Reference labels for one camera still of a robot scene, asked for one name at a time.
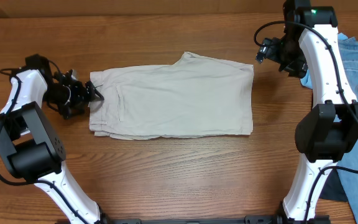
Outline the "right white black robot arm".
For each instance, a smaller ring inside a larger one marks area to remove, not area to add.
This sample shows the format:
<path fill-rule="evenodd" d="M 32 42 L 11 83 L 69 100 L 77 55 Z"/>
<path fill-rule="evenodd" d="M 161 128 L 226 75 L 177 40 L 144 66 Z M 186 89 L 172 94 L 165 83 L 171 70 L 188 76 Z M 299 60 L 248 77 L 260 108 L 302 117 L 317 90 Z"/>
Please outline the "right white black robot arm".
<path fill-rule="evenodd" d="M 358 140 L 358 99 L 348 84 L 338 44 L 338 21 L 331 6 L 309 1 L 283 4 L 284 35 L 259 43 L 256 59 L 279 64 L 289 76 L 309 75 L 311 111 L 295 129 L 300 160 L 290 191 L 274 215 L 248 215 L 246 223 L 329 223 L 316 214 L 327 178 Z"/>

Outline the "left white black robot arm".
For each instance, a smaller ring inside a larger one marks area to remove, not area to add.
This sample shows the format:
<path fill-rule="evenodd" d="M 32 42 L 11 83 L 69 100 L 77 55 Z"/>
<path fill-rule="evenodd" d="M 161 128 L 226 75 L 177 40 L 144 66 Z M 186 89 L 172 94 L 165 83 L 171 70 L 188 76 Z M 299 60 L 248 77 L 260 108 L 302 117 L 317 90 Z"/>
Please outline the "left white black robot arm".
<path fill-rule="evenodd" d="M 85 112 L 103 95 L 91 81 L 80 82 L 75 70 L 51 71 L 54 63 L 39 54 L 19 68 L 3 68 L 12 85 L 0 112 L 0 181 L 11 186 L 34 185 L 43 190 L 69 223 L 109 223 L 101 207 L 76 182 L 65 162 L 66 152 L 42 111 L 45 103 L 64 119 Z"/>

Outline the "beige shorts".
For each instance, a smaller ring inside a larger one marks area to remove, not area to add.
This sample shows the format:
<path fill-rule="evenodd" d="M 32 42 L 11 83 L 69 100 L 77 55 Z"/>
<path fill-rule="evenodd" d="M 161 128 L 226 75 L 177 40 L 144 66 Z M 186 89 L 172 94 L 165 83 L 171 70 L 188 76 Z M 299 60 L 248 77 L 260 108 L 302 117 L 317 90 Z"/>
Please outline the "beige shorts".
<path fill-rule="evenodd" d="M 103 101 L 90 104 L 89 128 L 115 139 L 249 135 L 251 64 L 185 52 L 171 65 L 91 72 Z"/>

